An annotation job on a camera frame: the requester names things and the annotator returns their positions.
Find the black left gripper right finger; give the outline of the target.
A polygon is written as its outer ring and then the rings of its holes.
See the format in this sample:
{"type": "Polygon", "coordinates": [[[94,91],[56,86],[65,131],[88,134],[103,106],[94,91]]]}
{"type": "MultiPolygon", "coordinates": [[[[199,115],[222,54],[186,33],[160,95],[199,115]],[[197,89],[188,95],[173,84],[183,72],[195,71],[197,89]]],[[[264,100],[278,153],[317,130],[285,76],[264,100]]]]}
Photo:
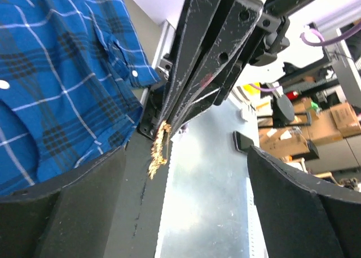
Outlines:
{"type": "Polygon", "coordinates": [[[269,257],[360,257],[360,193],[252,146],[254,202],[269,257]]]}

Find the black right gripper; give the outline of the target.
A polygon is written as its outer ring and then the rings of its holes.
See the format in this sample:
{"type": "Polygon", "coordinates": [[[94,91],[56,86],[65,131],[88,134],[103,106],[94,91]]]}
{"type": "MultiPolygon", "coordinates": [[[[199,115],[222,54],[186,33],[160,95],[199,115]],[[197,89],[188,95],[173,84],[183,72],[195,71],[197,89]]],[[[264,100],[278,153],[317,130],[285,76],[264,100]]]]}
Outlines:
{"type": "Polygon", "coordinates": [[[261,15],[262,6],[250,0],[185,0],[171,48],[173,66],[160,119],[178,130],[196,98],[230,60],[216,106],[227,98],[247,64],[265,72],[252,74],[253,82],[268,75],[266,67],[276,66],[289,50],[289,17],[313,1],[266,0],[261,15]]]}

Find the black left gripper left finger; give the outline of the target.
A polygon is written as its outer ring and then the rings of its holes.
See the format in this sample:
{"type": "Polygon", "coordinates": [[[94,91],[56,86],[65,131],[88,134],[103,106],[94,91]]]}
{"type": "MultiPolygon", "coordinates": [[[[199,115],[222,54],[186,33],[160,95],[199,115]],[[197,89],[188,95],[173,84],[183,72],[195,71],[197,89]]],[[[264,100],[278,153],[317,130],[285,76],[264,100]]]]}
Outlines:
{"type": "Polygon", "coordinates": [[[118,148],[1,197],[1,257],[103,257],[125,165],[118,148]]]}

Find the red maple leaf brooch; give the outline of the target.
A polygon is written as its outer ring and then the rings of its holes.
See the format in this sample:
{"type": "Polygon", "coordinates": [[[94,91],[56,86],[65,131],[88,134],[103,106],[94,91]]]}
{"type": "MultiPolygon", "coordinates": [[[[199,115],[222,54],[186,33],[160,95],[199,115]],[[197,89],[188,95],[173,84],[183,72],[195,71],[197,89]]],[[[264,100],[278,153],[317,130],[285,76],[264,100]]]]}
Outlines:
{"type": "Polygon", "coordinates": [[[151,163],[148,167],[148,176],[151,180],[154,178],[159,167],[168,162],[170,132],[171,125],[164,120],[157,130],[151,148],[151,163]]]}

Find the blue plaid button shirt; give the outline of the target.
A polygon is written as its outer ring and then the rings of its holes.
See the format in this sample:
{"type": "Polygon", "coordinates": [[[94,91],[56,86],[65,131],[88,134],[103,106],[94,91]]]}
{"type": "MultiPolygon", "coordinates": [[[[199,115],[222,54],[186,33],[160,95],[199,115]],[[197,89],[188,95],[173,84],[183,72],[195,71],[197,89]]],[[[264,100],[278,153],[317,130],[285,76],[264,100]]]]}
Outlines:
{"type": "Polygon", "coordinates": [[[1,195],[124,146],[159,80],[124,0],[1,0],[1,195]]]}

